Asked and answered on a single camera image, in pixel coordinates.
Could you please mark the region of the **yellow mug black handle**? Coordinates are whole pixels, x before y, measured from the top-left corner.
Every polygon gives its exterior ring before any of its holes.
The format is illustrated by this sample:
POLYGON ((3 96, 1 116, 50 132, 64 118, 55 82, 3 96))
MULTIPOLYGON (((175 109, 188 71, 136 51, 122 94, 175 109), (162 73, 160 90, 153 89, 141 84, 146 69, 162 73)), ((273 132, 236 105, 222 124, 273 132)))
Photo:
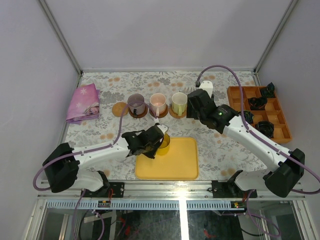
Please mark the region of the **yellow mug black handle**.
POLYGON ((165 134, 160 147, 156 151, 156 154, 163 156, 168 153, 169 148, 170 148, 170 136, 168 134, 165 134))

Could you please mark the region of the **white mug green handle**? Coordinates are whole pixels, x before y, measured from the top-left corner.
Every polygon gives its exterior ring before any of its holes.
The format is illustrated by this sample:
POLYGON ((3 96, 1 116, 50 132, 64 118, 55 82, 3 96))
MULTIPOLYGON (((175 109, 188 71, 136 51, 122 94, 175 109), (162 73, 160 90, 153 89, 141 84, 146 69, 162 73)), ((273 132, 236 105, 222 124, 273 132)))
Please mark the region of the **white mug green handle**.
POLYGON ((179 117, 185 112, 187 103, 188 96, 185 93, 177 92, 171 97, 171 108, 179 117))

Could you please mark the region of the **woven rattan coaster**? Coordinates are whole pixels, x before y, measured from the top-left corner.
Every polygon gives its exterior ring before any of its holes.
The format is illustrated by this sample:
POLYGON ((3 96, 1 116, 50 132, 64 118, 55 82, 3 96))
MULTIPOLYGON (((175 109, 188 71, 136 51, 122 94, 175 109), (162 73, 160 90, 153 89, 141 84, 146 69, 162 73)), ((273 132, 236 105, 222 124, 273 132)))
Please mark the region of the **woven rattan coaster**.
POLYGON ((170 105, 170 106, 169 106, 169 114, 170 114, 173 118, 175 118, 175 119, 182 119, 182 118, 186 117, 186 115, 187 115, 187 109, 185 109, 185 111, 182 113, 182 115, 179 116, 177 113, 175 113, 175 112, 173 111, 172 105, 170 105))

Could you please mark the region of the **dark brown wooden coaster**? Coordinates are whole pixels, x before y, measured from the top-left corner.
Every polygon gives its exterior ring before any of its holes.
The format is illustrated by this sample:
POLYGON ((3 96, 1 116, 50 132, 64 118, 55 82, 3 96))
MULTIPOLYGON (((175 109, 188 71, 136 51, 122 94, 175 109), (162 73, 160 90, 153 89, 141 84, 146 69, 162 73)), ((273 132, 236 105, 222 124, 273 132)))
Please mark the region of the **dark brown wooden coaster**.
POLYGON ((135 118, 135 119, 139 119, 144 117, 147 112, 148 112, 148 107, 145 104, 140 104, 140 105, 129 105, 129 114, 135 118))

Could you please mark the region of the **purple mug black handle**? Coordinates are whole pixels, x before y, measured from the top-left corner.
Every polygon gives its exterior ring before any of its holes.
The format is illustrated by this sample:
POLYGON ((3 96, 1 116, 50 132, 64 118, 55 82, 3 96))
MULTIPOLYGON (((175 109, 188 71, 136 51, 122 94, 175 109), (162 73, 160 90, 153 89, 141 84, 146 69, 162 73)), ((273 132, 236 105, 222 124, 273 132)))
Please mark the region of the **purple mug black handle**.
POLYGON ((139 106, 140 104, 144 104, 144 102, 145 102, 144 97, 139 93, 132 94, 127 99, 128 105, 131 105, 131 106, 134 106, 134 105, 139 106))

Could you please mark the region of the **pink cup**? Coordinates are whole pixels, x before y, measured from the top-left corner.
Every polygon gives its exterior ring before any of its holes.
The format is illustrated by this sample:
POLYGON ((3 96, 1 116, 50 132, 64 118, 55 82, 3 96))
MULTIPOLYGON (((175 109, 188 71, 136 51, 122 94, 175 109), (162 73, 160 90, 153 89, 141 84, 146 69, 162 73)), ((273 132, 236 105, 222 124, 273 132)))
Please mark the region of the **pink cup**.
POLYGON ((157 117, 165 112, 167 99, 162 93, 155 93, 150 97, 150 106, 157 117))

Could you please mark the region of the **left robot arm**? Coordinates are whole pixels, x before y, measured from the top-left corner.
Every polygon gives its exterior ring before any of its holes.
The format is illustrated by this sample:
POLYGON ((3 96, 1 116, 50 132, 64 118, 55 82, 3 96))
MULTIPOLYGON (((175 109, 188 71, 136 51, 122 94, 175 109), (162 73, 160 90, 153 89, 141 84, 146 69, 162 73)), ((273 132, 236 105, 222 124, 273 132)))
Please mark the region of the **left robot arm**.
POLYGON ((94 170, 93 167, 131 156, 144 155, 154 159, 168 130, 168 126, 156 123, 147 130, 125 132, 115 143, 75 148, 67 142, 62 143, 43 162, 48 189, 52 193, 60 193, 70 188, 80 188, 105 197, 110 183, 103 170, 94 170))

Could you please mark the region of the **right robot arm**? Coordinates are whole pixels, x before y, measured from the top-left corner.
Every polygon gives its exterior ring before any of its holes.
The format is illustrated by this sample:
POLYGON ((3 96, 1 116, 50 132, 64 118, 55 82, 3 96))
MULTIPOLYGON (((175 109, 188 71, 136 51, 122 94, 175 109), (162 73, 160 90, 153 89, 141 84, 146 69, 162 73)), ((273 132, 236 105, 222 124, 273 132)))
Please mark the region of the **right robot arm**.
POLYGON ((278 197, 287 197, 304 174, 299 164, 305 162, 305 154, 299 149, 290 151, 246 126, 236 110, 226 104, 216 106, 212 92, 210 81, 196 84, 195 91, 187 95, 187 118, 200 120, 209 129, 232 138, 266 166, 262 170, 236 171, 227 181, 229 194, 237 198, 245 191, 268 189, 278 197))

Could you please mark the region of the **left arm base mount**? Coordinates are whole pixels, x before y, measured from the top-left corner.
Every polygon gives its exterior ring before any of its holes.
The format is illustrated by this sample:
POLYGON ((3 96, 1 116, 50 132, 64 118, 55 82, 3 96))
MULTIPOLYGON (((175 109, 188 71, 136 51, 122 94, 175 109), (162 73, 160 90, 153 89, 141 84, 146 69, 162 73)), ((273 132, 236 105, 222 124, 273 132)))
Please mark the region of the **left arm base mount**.
POLYGON ((86 190, 84 198, 123 198, 125 192, 124 182, 110 182, 110 186, 103 186, 97 191, 86 190))

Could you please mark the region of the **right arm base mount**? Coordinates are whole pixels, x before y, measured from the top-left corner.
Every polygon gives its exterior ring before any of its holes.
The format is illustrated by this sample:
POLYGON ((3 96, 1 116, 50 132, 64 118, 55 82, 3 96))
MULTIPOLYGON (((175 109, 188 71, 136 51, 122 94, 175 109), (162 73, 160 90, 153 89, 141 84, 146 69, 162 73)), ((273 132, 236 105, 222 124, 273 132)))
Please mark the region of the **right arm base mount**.
POLYGON ((235 183, 228 181, 211 181, 212 195, 215 199, 242 199, 247 197, 249 190, 241 190, 235 183))

